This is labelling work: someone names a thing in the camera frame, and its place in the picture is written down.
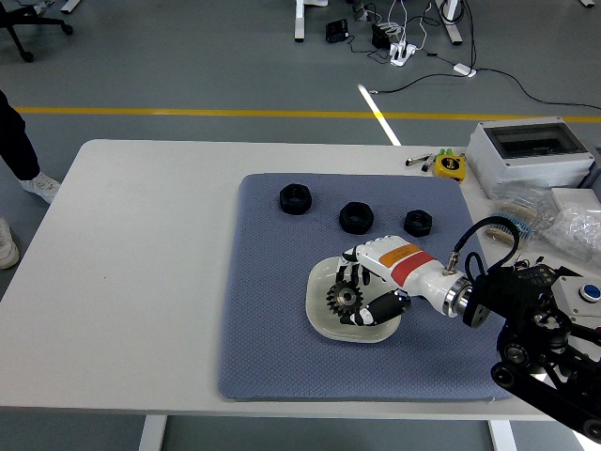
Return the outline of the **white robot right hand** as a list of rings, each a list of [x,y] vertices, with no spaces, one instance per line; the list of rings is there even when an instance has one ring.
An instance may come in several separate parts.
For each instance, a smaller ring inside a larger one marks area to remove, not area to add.
[[[389,290],[371,301],[362,289],[375,276]],[[458,315],[458,299],[467,278],[449,270],[417,245],[399,236],[385,236],[359,244],[338,261],[335,283],[326,302],[340,322],[376,326],[401,316],[415,297],[426,299],[442,315]]]

